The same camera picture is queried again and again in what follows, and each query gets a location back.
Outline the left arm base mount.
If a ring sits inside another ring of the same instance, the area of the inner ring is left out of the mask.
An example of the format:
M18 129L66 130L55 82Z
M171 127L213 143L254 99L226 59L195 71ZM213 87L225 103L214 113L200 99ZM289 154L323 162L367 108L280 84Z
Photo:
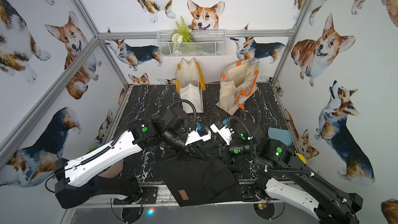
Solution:
M155 204L158 195L158 187L144 187L141 192L135 192L132 196L125 200L113 199L113 205L131 205L131 204Z

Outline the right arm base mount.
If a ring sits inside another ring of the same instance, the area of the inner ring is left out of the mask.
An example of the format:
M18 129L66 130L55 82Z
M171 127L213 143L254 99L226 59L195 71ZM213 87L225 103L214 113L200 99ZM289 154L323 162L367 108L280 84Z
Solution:
M268 200L271 202L283 202L283 200L276 197L274 188L272 187L265 186L263 189L260 189L255 184L240 184L239 186L243 202L265 203Z

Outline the black canvas bag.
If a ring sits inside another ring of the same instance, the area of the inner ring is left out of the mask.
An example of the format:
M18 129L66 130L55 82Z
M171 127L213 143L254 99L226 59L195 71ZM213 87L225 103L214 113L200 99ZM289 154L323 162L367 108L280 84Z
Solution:
M242 170L211 155L205 159L179 159L176 151L153 163L180 207L243 202L239 178Z

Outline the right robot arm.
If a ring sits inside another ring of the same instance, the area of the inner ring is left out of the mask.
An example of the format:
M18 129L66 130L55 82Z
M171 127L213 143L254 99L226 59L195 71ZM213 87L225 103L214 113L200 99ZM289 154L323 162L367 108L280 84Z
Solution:
M257 124L236 116L217 121L211 130L229 146L230 155L250 156L262 169L257 192L306 212L321 224L357 224L363 199L346 193L312 170L289 146L271 139Z

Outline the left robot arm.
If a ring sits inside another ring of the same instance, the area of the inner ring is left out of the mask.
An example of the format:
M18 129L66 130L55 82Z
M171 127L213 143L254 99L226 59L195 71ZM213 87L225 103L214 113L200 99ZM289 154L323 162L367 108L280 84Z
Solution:
M119 195L130 198L132 181L122 182L115 177L103 178L99 174L115 163L141 152L151 142L164 141L179 152L190 153L186 146L189 135L197 130L197 110L188 100L181 100L193 110L191 127L185 134L177 133L188 124L188 114L171 104L163 115L133 120L115 134L113 140L82 156L54 163L55 196L63 209L77 207L98 195Z

